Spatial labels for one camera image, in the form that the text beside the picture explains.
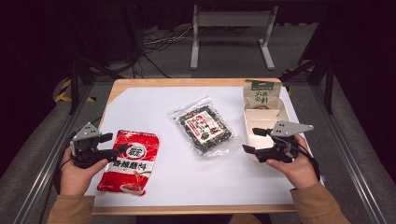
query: wooden table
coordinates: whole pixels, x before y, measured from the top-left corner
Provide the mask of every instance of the wooden table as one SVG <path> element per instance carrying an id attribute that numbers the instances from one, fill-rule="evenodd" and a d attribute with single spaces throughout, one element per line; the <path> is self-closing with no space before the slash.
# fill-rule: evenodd
<path id="1" fill-rule="evenodd" d="M 277 78 L 267 78 L 267 79 L 262 79 L 262 80 L 271 80 L 271 81 L 278 81 Z M 240 90 L 240 99 L 242 99 L 243 101 L 243 94 L 242 94 L 242 86 L 244 85 L 244 81 L 245 78 L 172 78 L 172 79 L 165 79 L 165 78 L 161 78 L 161 79 L 149 79 L 149 78 L 145 78 L 145 79 L 119 79 L 114 83 L 113 89 L 109 95 L 108 101 L 107 101 L 107 106 L 106 106 L 106 111 L 108 112 L 108 109 L 113 106 L 114 102 L 120 102 L 120 98 L 116 99 L 118 96 L 121 96 L 123 93 L 125 93 L 126 91 L 132 90 L 132 89 L 142 89 L 142 88 L 162 88 L 162 87 L 192 87 L 192 88 L 200 88 L 200 87 L 234 87 L 234 88 L 238 88 L 241 87 Z M 219 100 L 217 100 L 216 102 L 214 102 L 214 107 L 216 108 L 216 105 L 219 106 Z M 104 126 L 104 120 L 106 120 L 106 114 L 104 114 L 103 116 L 103 120 L 101 121 L 101 128 Z M 155 133 L 159 133 L 159 137 L 160 137 L 160 149 L 159 149 L 159 154 L 157 155 L 157 160 L 156 160 L 156 164 L 154 165 L 154 169 L 153 169 L 153 173 L 150 177 L 150 180 L 148 181 L 148 184 L 146 185 L 145 189 L 147 189 L 150 184 L 151 187 L 153 185 L 156 184 L 156 186 L 161 185 L 161 181 L 158 181 L 154 178 L 158 177 L 155 176 L 156 174 L 159 174 L 160 172 L 163 171 L 163 165 L 165 164 L 164 160 L 165 157 L 163 154 L 161 154 L 160 150 L 165 151 L 167 150 L 167 148 L 161 148 L 161 143 L 163 138 L 163 136 L 161 136 L 161 132 L 160 131 L 154 131 Z M 184 155 L 184 157 L 189 157 L 189 154 L 192 154 L 191 151 L 187 151 L 186 150 L 186 154 Z M 259 164 L 259 163 L 255 163 L 255 161 L 252 161 L 251 159 L 247 159 L 248 155 L 244 155 L 244 153 L 242 153 L 241 156 L 238 156 L 237 158 L 241 158 L 242 161 L 244 161 L 247 165 L 252 165 L 254 167 L 257 166 L 266 166 L 265 164 Z M 227 157 L 232 157 L 235 156 L 235 153 L 230 153 L 222 156 L 222 158 L 218 159 L 215 158 L 214 160 L 219 160 L 219 162 L 222 162 L 221 160 L 228 160 L 226 159 Z M 264 172 L 273 172 L 273 170 L 271 170 L 272 168 L 269 168 L 269 170 L 266 170 Z M 275 174 L 275 173 L 271 173 L 271 181 L 275 180 L 275 181 L 280 181 L 280 182 L 276 182 L 280 187 L 284 188 L 282 189 L 282 192 L 278 192 L 278 195 L 280 195 L 281 197 L 289 197 L 290 193 L 289 193 L 289 189 L 291 189 L 291 186 L 285 186 L 287 184 L 289 184 L 289 182 L 287 181 L 286 177 L 284 177 L 281 173 L 279 174 Z M 96 199 L 95 199 L 95 207 L 93 208 L 93 213 L 95 215 L 174 215 L 174 214 L 237 214 L 237 213 L 276 213 L 276 212 L 292 212 L 292 211 L 296 211 L 294 205 L 292 204 L 292 201 L 290 201 L 290 203 L 274 203 L 274 204 L 205 204 L 205 203 L 199 203 L 197 202 L 197 204 L 187 204 L 187 205 L 182 205 L 182 204 L 178 204 L 178 203 L 174 203 L 172 201 L 172 199 L 170 199 L 169 204 L 167 205 L 167 203 L 161 203 L 161 205 L 155 205 L 155 203 L 150 203 L 150 205 L 140 205 L 140 204 L 145 204 L 144 201 L 142 201 L 142 203 L 140 202 L 135 202 L 138 200 L 146 200 L 147 198 L 143 198 L 143 197 L 150 197 L 150 194 L 155 194 L 156 190 L 155 189 L 148 189 L 148 193 L 143 196 L 143 197 L 137 197 L 134 195 L 126 195 L 123 194 L 122 197 L 130 197 L 129 199 L 123 199 L 121 198 L 120 194 L 114 194 L 114 193 L 102 193 L 102 192 L 95 192 L 95 187 L 97 185 L 97 179 L 96 182 L 93 179 L 92 180 L 92 185 L 90 186 L 90 189 L 87 191 L 88 195 L 90 195 L 90 193 L 93 193 L 94 195 L 96 195 Z M 257 186 L 257 188 L 266 188 L 265 186 Z M 276 193 L 275 195 L 270 195 L 268 194 L 266 195 L 257 195 L 257 197 L 273 197 L 276 198 Z M 117 203 L 110 203 L 109 201 L 111 200 L 127 200 L 128 202 L 117 202 Z"/>

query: dark floor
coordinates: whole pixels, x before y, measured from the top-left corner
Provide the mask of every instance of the dark floor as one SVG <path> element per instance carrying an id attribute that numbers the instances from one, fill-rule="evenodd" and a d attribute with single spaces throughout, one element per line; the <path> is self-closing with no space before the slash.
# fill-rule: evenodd
<path id="1" fill-rule="evenodd" d="M 170 77 L 280 77 L 285 69 L 297 66 L 315 27 L 286 25 L 274 28 L 269 49 L 275 71 L 265 67 L 257 43 L 261 31 L 257 29 L 246 29 L 240 35 L 224 30 L 206 31 L 200 40 L 197 71 L 190 70 L 190 40 L 148 56 Z M 135 67 L 145 78 L 163 77 L 143 57 Z M 126 77 L 133 75 L 132 70 L 122 74 Z M 337 81 L 332 95 L 333 115 L 329 115 L 322 103 L 323 82 L 319 86 L 309 86 L 304 79 L 305 75 L 300 75 L 284 85 L 290 86 L 290 99 L 300 122 L 315 126 L 315 131 L 305 136 L 327 179 L 326 187 L 352 223 L 396 223 L 393 212 L 396 200 L 391 197 L 396 186 L 375 155 Z M 110 78 L 98 77 L 92 87 L 81 88 L 81 95 L 85 92 L 96 97 L 96 102 L 83 104 L 74 116 L 68 115 L 70 103 L 59 102 L 32 133 L 0 180 L 0 190 L 6 192 L 0 196 L 1 223 L 19 223 L 23 216 L 28 223 L 38 223 L 48 201 L 43 216 L 43 222 L 46 221 L 55 193 L 52 191 L 47 200 L 49 177 L 40 179 L 41 188 L 36 182 L 37 177 L 43 176 L 42 169 L 51 160 L 48 155 L 60 145 L 63 133 L 102 116 L 111 86 Z M 272 214 L 271 219 L 274 224 L 300 223 L 296 213 Z M 134 217 L 94 217 L 94 223 L 115 222 L 134 223 Z"/>

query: green label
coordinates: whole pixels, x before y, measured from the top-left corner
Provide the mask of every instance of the green label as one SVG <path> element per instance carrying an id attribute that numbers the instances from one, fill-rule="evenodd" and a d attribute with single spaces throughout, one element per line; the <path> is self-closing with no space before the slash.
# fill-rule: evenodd
<path id="1" fill-rule="evenodd" d="M 271 91 L 274 88 L 274 82 L 266 82 L 266 81 L 251 81 L 251 89 L 253 91 Z"/>

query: white paper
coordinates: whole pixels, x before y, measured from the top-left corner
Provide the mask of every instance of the white paper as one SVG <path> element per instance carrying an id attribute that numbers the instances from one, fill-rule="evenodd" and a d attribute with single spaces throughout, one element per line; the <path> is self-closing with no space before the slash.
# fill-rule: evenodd
<path id="1" fill-rule="evenodd" d="M 240 148 L 210 160 L 191 150 L 169 114 L 209 96 L 213 106 L 239 135 Z M 298 122 L 285 88 L 280 97 Z M 102 133 L 118 130 L 155 133 L 160 147 L 144 196 L 96 190 L 103 171 L 96 175 L 86 195 L 95 195 L 95 206 L 190 206 L 293 204 L 293 188 L 283 174 L 265 163 L 253 161 L 242 148 L 246 141 L 243 87 L 130 88 L 106 107 Z M 99 145 L 112 148 L 111 141 Z"/>

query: seaweed package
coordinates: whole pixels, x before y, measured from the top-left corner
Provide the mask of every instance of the seaweed package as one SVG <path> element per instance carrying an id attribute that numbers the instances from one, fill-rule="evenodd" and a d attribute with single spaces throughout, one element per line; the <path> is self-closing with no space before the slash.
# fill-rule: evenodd
<path id="1" fill-rule="evenodd" d="M 224 155 L 237 138 L 209 97 L 182 107 L 171 119 L 179 125 L 191 147 L 201 156 Z"/>

